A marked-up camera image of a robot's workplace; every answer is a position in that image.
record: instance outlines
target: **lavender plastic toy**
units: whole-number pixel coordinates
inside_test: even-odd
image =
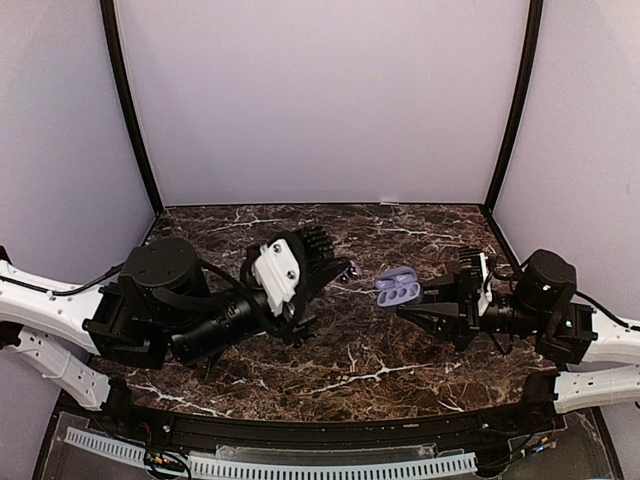
[[[411,267],[398,267],[384,272],[376,278],[374,286],[380,290],[378,306],[382,308],[422,301],[422,286]]]

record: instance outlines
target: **light purple wall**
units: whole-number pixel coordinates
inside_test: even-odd
[[[21,269],[94,278],[153,216],[99,2],[1,2],[0,65],[0,244]],[[58,389],[3,352],[0,378],[0,479],[30,479]]]
[[[554,250],[579,288],[640,318],[640,3],[545,2],[496,217],[521,259]],[[632,480],[640,415],[603,409]]]
[[[527,1],[117,5],[166,204],[484,199]]]

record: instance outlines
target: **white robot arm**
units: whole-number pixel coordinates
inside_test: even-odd
[[[590,297],[577,292],[576,271],[558,255],[538,250],[515,277],[502,277],[477,250],[461,249],[460,273],[447,274],[421,285],[421,294],[397,302],[392,310],[464,350],[479,332],[535,337],[536,350],[559,366],[615,362],[622,364],[590,373],[533,374],[528,393],[553,402],[559,414],[584,408],[640,400],[640,322],[620,319]],[[394,273],[383,274],[378,305],[389,308]],[[492,277],[509,282],[510,294],[492,292]],[[574,295],[598,309],[571,303]]]
[[[211,294],[202,268],[230,288]],[[316,226],[250,247],[239,281],[176,238],[134,249],[124,264],[81,287],[22,272],[7,258],[0,260],[0,348],[80,406],[100,411],[114,385],[126,387],[84,365],[54,337],[142,368],[160,368],[168,349],[185,364],[215,360],[260,331],[298,344],[313,320],[307,303],[336,276],[355,272],[349,260],[334,257],[330,238]],[[99,284],[116,273],[117,283]]]

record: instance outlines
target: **dark brown marble surface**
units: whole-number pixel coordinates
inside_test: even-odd
[[[262,334],[227,350],[210,370],[172,359],[158,371],[100,358],[92,366],[123,376],[139,405],[286,421],[411,418],[512,403],[529,373],[551,367],[524,341],[507,357],[484,335],[455,352],[376,307],[377,275],[410,265],[426,280],[454,268],[462,245],[498,254],[508,269],[475,206],[180,207],[162,214],[150,240],[183,237],[237,277],[246,246],[311,222],[327,228],[337,253],[355,260],[362,276],[332,283],[311,304],[316,336],[302,348]]]

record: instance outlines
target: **black cable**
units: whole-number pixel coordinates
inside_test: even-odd
[[[12,283],[13,285],[17,285],[19,287],[28,288],[29,290],[33,290],[35,292],[51,293],[51,295],[53,295],[54,297],[69,297],[71,295],[76,295],[78,293],[84,292],[85,290],[90,289],[91,287],[99,284],[100,282],[105,281],[109,277],[113,277],[116,273],[122,270],[123,266],[124,266],[124,263],[121,263],[120,265],[116,265],[115,267],[111,267],[103,275],[100,275],[98,278],[91,280],[86,285],[82,285],[81,287],[74,288],[72,290],[65,290],[65,291],[56,291],[56,290],[52,291],[49,288],[39,287],[37,285],[32,285],[30,283],[26,283],[21,280],[16,280],[15,278],[5,277],[2,275],[0,275],[0,280],[2,280],[3,282]]]
[[[589,302],[591,305],[596,307],[598,310],[600,310],[602,313],[604,313],[607,317],[609,317],[615,323],[620,325],[622,328],[626,328],[626,329],[629,329],[629,330],[635,330],[636,332],[640,332],[640,327],[639,326],[629,325],[627,322],[624,322],[624,321],[620,320],[608,308],[603,306],[600,302],[598,302],[597,300],[593,299],[592,297],[590,297],[586,293],[576,292],[576,297],[580,297],[580,298],[585,299],[587,302]]]
[[[524,457],[526,457],[526,455],[520,454],[519,457],[512,458],[511,460],[509,460],[507,462],[500,463],[499,465],[495,465],[495,467],[493,467],[493,468],[502,468],[502,469],[504,469],[504,468],[508,467],[509,465],[511,465],[512,463],[516,463],[518,460],[522,460]]]
[[[508,462],[511,460],[511,456],[515,453],[518,452],[520,450],[522,450],[525,445],[527,443],[529,443],[531,441],[531,439],[534,437],[535,433],[531,433],[524,442],[522,442],[521,444],[519,444],[516,448],[514,448],[513,450],[511,450],[508,454],[500,457],[498,460],[494,460],[493,462],[487,463],[486,465],[482,465],[482,468],[497,468],[500,467],[505,461]]]
[[[512,430],[510,432],[507,432],[507,431],[504,431],[504,430],[494,430],[492,428],[483,428],[482,429],[482,433],[493,433],[494,435],[499,435],[501,437],[514,438],[514,437],[519,437],[520,435],[522,435],[523,431],[522,430],[519,430],[519,431]]]
[[[515,272],[513,272],[511,275],[501,275],[496,271],[497,266],[497,259],[495,257],[491,257],[491,260],[489,261],[489,274],[487,275],[487,278],[484,279],[484,283],[482,284],[482,291],[484,293],[487,293],[487,290],[489,289],[489,283],[491,282],[492,278],[500,280],[501,282],[511,282],[516,275]]]
[[[128,445],[133,445],[134,447],[142,447],[144,448],[145,455],[147,456],[151,456],[155,454],[155,456],[160,456],[160,457],[165,456],[173,459],[175,462],[179,463],[184,468],[185,472],[187,472],[188,480],[193,479],[193,476],[191,474],[191,468],[189,467],[187,462],[185,462],[182,458],[178,456],[178,454],[174,454],[172,452],[166,452],[162,449],[155,449],[155,448],[152,449],[152,447],[145,442],[121,437],[120,435],[113,433],[112,431],[108,430],[104,425],[102,425],[102,423],[98,421],[95,415],[91,415],[91,419],[100,428],[100,430],[102,430],[104,433],[107,434],[107,436],[113,438],[114,440],[118,440]],[[149,470],[147,470],[147,473],[149,473],[150,475],[154,476],[159,480],[173,480],[175,478],[180,478],[180,476],[182,476],[182,474],[184,473],[184,472],[180,472],[180,473],[176,472],[176,475],[171,475],[171,474],[159,472],[153,463],[149,463],[149,465],[145,464],[145,467],[146,466],[148,466],[151,469],[153,474],[149,473]]]
[[[258,305],[258,302],[255,301],[251,293],[248,291],[247,287],[242,285],[242,283],[240,283],[238,280],[233,278],[231,275],[229,275],[227,272],[222,270],[220,267],[216,267],[215,265],[207,262],[206,260],[200,259],[200,264],[202,265],[203,268],[205,268],[206,270],[209,270],[211,273],[216,274],[217,276],[222,278],[225,282],[227,282],[229,285],[231,285],[233,289],[240,296],[242,296],[242,298],[244,298],[247,301],[247,303],[249,304],[249,307],[251,308],[251,311],[256,316],[256,318],[258,319],[258,322],[260,322],[260,325],[267,333],[275,337],[280,336],[275,325],[269,322],[269,320],[267,320],[267,318],[264,316],[264,314],[262,313],[262,309],[260,308],[260,305]]]

